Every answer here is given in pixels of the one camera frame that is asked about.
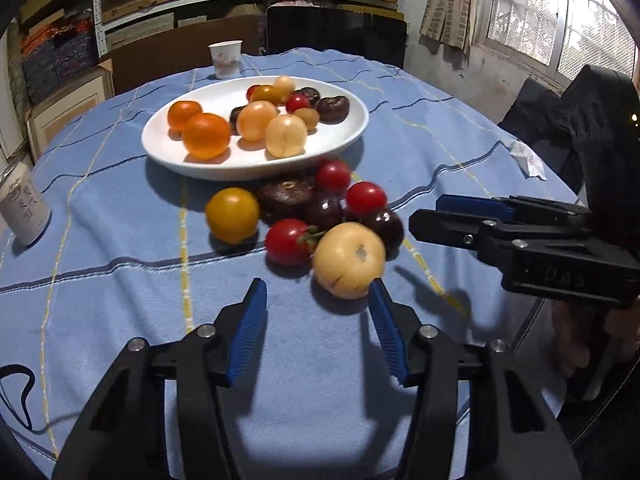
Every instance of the metal bolt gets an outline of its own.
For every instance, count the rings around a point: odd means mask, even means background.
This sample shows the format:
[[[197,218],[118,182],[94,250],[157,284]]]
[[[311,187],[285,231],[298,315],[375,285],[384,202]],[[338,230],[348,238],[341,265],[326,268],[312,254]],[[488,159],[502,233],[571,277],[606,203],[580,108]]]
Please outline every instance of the metal bolt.
[[[127,350],[130,352],[140,352],[145,347],[145,340],[141,337],[135,337],[127,343]]]
[[[200,337],[212,337],[216,335],[216,327],[212,324],[200,325],[196,332]]]
[[[493,339],[489,341],[489,348],[494,352],[501,354],[507,349],[507,345],[502,339]]]
[[[438,329],[433,325],[422,325],[418,332],[425,339],[433,339],[438,335]]]

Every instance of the framed canvas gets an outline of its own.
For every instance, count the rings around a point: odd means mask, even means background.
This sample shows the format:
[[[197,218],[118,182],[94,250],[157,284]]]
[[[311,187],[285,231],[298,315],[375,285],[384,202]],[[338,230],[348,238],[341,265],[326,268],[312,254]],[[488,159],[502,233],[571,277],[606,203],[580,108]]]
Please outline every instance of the framed canvas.
[[[33,160],[40,158],[56,134],[70,121],[111,97],[111,72],[97,66],[34,106],[26,117]]]

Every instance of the dark brown fruit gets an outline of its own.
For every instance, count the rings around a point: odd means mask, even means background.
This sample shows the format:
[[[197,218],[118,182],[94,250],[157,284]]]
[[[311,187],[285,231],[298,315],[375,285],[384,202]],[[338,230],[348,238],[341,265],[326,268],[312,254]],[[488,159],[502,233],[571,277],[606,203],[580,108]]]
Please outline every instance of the dark brown fruit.
[[[266,182],[256,192],[260,209],[265,213],[267,221],[305,219],[312,194],[313,188],[308,180],[293,176]]]
[[[316,110],[320,114],[321,122],[338,124],[349,115],[349,100],[344,95],[338,95],[338,97],[323,97],[318,102]]]
[[[320,231],[328,231],[342,223],[342,207],[337,196],[327,192],[315,192],[306,208],[305,221]]]
[[[320,92],[315,88],[311,88],[311,86],[305,86],[300,90],[296,90],[294,94],[302,94],[309,101],[309,105],[312,108],[315,108],[320,100]]]
[[[229,115],[229,124],[231,125],[231,132],[236,135],[238,134],[236,132],[236,121],[238,120],[238,115],[240,115],[240,112],[242,111],[243,108],[244,106],[238,106],[233,110],[231,110],[231,115]]]
[[[404,239],[404,226],[396,213],[390,209],[381,209],[368,214],[360,223],[382,239],[387,256],[398,251]]]

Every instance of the red fruit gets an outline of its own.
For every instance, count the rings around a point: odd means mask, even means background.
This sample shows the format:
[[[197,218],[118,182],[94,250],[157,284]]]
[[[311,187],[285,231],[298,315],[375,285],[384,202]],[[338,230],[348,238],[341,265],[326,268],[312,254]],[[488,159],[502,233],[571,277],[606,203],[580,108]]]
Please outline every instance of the red fruit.
[[[264,241],[268,259],[284,266],[304,264],[311,254],[308,229],[308,224],[295,218],[276,222]]]
[[[258,88],[258,86],[260,85],[251,85],[249,86],[249,88],[246,90],[246,100],[250,101],[251,100],[251,94],[254,93],[254,90],[256,88]]]
[[[286,104],[287,114],[292,114],[299,108],[311,108],[309,99],[307,99],[306,96],[302,94],[290,95],[289,99],[287,99]]]
[[[316,187],[344,196],[351,183],[351,171],[341,160],[323,162],[316,173]]]
[[[347,191],[347,205],[358,218],[386,207],[386,193],[373,182],[357,182]]]

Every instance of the tablecloth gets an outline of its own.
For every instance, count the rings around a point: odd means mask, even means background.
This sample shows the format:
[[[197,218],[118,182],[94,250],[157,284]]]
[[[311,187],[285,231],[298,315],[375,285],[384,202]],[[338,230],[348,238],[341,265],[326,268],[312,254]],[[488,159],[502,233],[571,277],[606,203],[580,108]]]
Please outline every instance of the tablecloth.
[[[399,68],[307,48],[243,56],[242,66],[242,76],[303,76],[358,95],[370,122],[343,158],[355,178],[385,189],[403,221],[434,208],[442,193],[575,200],[549,168],[546,182],[524,177],[505,147],[509,134]],[[21,428],[3,403],[0,414],[50,475],[82,406],[130,338],[180,339],[239,301],[259,276],[269,312],[260,355],[222,395],[242,475],[390,478],[415,391],[389,376],[366,299],[336,300],[309,273],[270,267],[265,225],[253,247],[219,246],[204,205],[228,184],[178,176],[146,158],[146,120],[181,94],[215,84],[213,72],[171,75],[109,99],[68,124],[38,161],[33,178],[52,208],[50,225],[26,250],[8,230],[0,240],[0,365],[35,371],[28,399],[34,431]],[[564,384],[551,362],[541,301],[505,293],[498,270],[472,253],[421,244],[408,233],[384,281],[395,301],[457,341],[513,344],[558,411]],[[2,381],[2,396],[18,410],[23,384],[17,376]],[[464,471],[467,401],[462,383],[452,478]],[[171,469],[180,478],[170,384],[166,412]]]

